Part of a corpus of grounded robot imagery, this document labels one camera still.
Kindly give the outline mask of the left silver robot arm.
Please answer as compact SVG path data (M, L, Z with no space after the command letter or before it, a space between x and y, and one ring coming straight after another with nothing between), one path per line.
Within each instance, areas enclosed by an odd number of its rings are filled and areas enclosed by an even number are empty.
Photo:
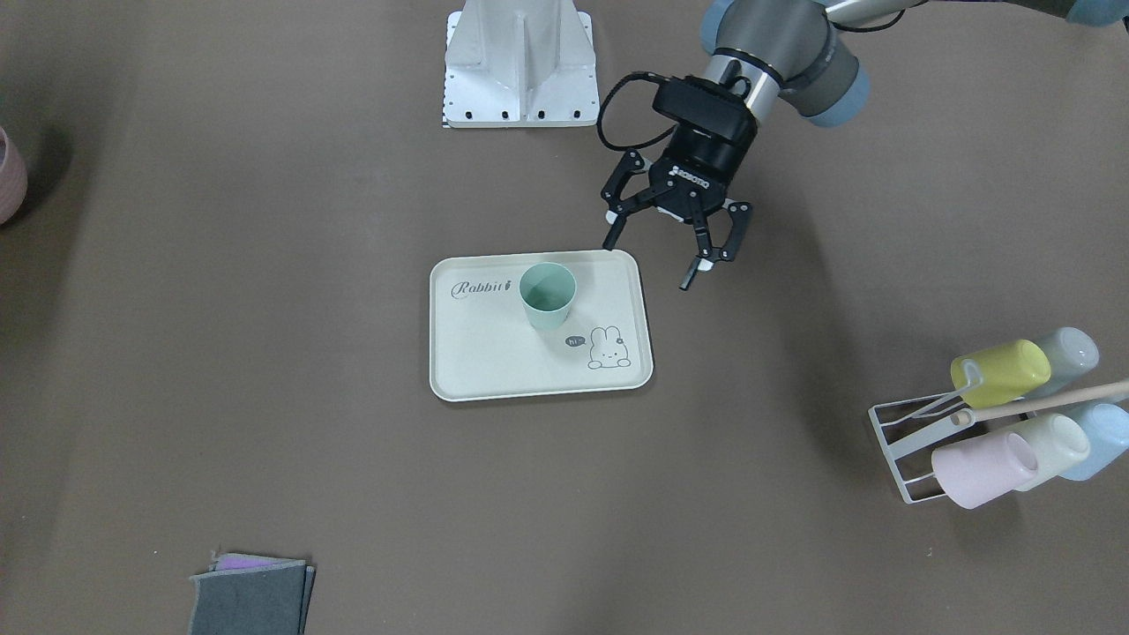
M693 233L695 251L680 287L737 256L754 208L729 195L730 182L777 103L819 128L844 124L870 98L870 75L843 40L886 31L916 1L714 1L700 26L708 64L699 75L634 71L601 101L601 142L618 153L601 188L614 250L625 221L646 209L666 214ZM653 111L669 128L647 142L609 142L604 119L618 90L654 85ZM646 145L662 143L649 160Z

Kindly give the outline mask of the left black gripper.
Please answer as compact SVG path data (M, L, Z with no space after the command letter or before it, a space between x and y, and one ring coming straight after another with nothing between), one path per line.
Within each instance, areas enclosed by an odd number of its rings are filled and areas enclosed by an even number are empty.
M680 290L689 290L699 273L711 270L711 262L735 260L751 221L751 205L729 198L729 186L750 147L751 141L735 145L679 124L659 160L645 160L639 149L622 153L602 189L609 208L603 249L616 247L630 214L654 207L694 232L695 258ZM729 236L719 246L714 245L708 225L717 212L730 217Z

